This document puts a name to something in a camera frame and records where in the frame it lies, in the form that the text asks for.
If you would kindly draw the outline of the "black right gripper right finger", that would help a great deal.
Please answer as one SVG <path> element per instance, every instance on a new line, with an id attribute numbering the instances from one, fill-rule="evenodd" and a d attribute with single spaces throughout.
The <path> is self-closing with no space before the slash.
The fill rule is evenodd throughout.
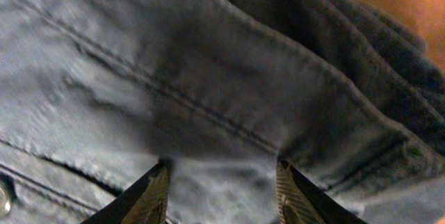
<path id="1" fill-rule="evenodd" d="M 366 224 L 286 161 L 277 162 L 275 188 L 280 224 Z"/>

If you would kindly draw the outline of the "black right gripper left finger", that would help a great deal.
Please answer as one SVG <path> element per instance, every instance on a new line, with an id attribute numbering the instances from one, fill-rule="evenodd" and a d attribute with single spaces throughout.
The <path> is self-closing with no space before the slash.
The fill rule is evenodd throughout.
<path id="1" fill-rule="evenodd" d="M 105 208 L 82 224 L 165 224 L 171 163 L 159 161 Z"/>

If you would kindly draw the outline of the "navy blue shorts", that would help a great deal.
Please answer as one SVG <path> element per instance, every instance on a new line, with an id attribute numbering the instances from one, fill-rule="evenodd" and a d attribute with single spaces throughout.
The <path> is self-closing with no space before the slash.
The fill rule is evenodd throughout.
<path id="1" fill-rule="evenodd" d="M 280 223 L 278 161 L 365 223 L 444 219 L 444 0 L 1 0 L 1 222 L 159 161 L 167 223 Z"/>

